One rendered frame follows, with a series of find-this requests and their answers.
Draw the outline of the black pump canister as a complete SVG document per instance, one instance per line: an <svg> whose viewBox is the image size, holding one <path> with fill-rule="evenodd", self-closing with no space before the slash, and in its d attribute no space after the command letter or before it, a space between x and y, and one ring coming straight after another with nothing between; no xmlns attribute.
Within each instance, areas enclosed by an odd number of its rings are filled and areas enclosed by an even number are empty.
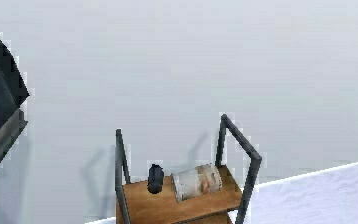
<svg viewBox="0 0 358 224"><path fill-rule="evenodd" d="M159 165L152 164L149 168L147 189L151 194L158 194L162 191L164 172Z"/></svg>

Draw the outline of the wooden shelf with grey frame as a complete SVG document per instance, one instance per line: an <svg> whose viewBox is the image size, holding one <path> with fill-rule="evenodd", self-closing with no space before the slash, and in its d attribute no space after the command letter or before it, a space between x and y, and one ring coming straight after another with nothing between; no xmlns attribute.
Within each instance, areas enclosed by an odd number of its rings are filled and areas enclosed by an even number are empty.
<svg viewBox="0 0 358 224"><path fill-rule="evenodd" d="M230 133L250 158L243 188L222 163L226 134ZM115 224L244 224L262 157L233 121L222 115L218 133L215 165L221 175L220 191L178 203L172 190L171 175L164 173L162 191L151 194L148 179L132 182L122 131L116 131L115 148Z"/></svg>

